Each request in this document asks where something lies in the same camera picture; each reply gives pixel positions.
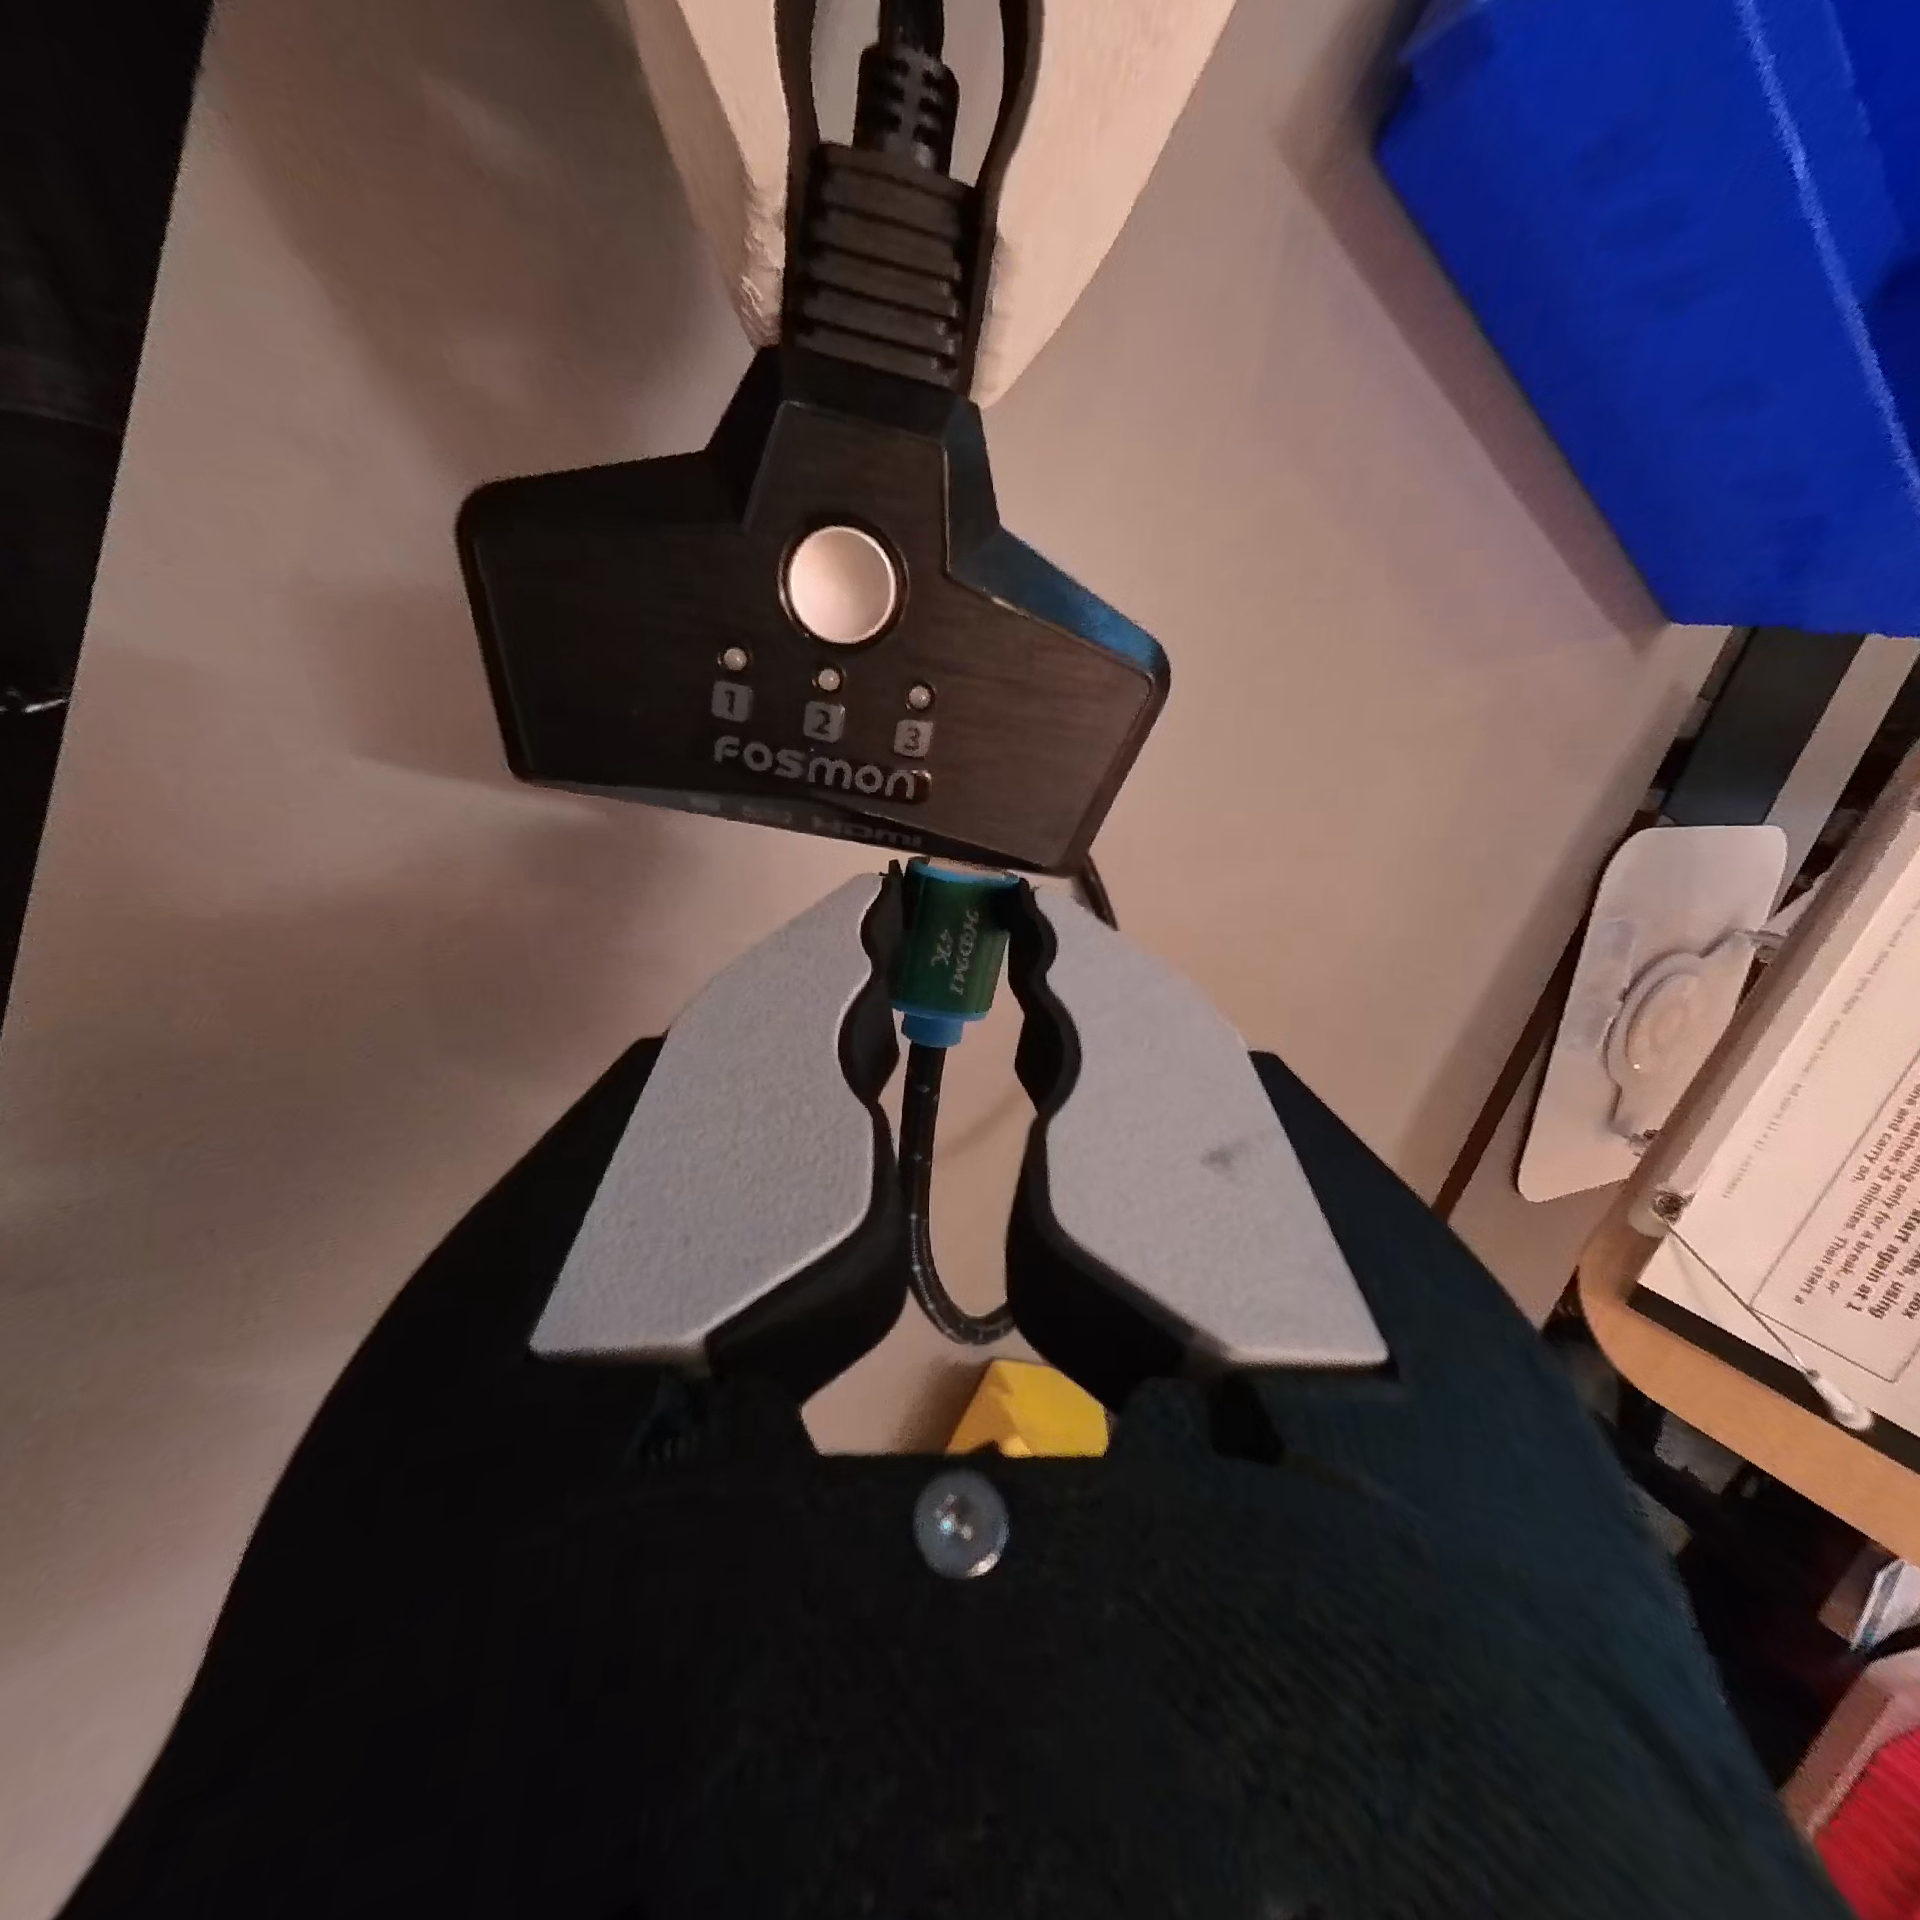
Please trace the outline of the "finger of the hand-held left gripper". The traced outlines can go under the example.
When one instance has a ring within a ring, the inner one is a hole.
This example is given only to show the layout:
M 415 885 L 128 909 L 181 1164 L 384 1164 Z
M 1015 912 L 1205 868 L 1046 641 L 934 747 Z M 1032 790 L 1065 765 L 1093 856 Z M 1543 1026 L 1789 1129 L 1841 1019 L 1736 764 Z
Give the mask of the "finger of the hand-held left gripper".
M 814 41 L 846 12 L 661 2 L 661 132 L 755 350 L 784 323 L 785 243 L 817 134 Z
M 981 186 L 977 408 L 1015 387 L 1113 252 L 1230 17 L 1231 2 L 1009 5 L 1012 113 Z

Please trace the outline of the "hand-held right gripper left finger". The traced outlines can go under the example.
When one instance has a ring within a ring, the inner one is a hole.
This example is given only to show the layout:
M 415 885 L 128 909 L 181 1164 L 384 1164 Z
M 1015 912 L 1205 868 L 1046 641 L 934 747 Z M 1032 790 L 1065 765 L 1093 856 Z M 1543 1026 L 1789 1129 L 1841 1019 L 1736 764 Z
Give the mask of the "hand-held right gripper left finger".
M 668 1026 L 529 1348 L 675 1369 L 847 1369 L 905 1308 L 883 1110 L 899 877 L 853 877 Z

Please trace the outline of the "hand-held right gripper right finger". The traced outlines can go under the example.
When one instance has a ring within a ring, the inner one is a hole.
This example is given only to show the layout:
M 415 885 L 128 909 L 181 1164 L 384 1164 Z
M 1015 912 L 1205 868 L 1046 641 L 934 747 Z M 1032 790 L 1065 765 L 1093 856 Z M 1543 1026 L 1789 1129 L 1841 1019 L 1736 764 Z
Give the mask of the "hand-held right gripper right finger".
M 1067 893 L 1008 905 L 1031 1128 L 1024 1341 L 1120 1413 L 1145 1386 L 1377 1376 L 1387 1341 L 1231 1021 Z

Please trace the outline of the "yellow storage bin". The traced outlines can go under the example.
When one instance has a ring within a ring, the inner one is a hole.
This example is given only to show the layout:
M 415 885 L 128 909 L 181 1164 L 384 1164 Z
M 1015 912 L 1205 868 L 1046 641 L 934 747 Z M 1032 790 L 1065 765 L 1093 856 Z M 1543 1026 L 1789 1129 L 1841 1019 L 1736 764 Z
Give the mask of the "yellow storage bin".
M 948 1456 L 1104 1456 L 1110 1414 L 1081 1386 L 1035 1360 L 990 1360 L 947 1440 Z

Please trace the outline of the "black HDMI switch with cable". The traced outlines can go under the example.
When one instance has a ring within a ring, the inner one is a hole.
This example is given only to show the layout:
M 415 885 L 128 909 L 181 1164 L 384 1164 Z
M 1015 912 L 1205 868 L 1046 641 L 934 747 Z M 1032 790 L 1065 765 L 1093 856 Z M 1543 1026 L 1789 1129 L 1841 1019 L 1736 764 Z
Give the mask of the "black HDMI switch with cable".
M 703 449 L 497 478 L 452 526 L 517 779 L 1075 875 L 1160 718 L 1134 619 L 1003 523 L 971 401 L 1041 8 L 998 5 L 977 178 L 944 5 L 878 5 L 822 139 L 814 5 L 774 8 L 784 284 Z

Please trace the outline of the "grey desk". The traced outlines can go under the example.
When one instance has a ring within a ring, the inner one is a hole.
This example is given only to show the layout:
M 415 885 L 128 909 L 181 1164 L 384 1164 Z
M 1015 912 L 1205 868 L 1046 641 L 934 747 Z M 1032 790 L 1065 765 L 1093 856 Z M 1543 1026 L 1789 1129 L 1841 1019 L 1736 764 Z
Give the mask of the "grey desk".
M 1237 5 L 984 413 L 1168 650 L 1123 926 L 1433 1193 L 1721 650 L 1373 171 L 1393 5 Z M 747 365 L 611 5 L 216 19 L 4 1029 L 4 1916 L 179 1715 L 288 1453 L 592 1080 L 859 868 L 509 779 L 451 523 Z

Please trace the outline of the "blue storage bin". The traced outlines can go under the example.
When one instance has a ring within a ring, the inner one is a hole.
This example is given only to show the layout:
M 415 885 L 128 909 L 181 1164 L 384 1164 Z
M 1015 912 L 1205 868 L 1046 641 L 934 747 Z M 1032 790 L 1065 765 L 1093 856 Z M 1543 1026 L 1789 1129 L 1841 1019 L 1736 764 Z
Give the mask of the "blue storage bin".
M 1918 633 L 1918 5 L 1428 5 L 1375 158 L 1668 621 Z

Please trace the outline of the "instruction sign on wooden board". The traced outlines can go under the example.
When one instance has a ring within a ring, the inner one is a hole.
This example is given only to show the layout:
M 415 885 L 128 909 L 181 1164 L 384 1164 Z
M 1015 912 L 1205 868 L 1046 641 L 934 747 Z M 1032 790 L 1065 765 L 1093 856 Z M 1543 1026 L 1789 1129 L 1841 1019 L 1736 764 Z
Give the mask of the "instruction sign on wooden board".
M 1625 1386 L 1910 1564 L 1915 1059 L 1909 754 L 1575 1272 Z

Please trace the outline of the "red object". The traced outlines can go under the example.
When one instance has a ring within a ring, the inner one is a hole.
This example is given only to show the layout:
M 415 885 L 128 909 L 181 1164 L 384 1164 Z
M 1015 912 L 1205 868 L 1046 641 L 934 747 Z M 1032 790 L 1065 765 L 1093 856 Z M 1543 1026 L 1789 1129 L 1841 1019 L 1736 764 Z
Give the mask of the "red object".
M 1884 1742 L 1814 1836 L 1855 1917 L 1918 1917 L 1918 1731 Z

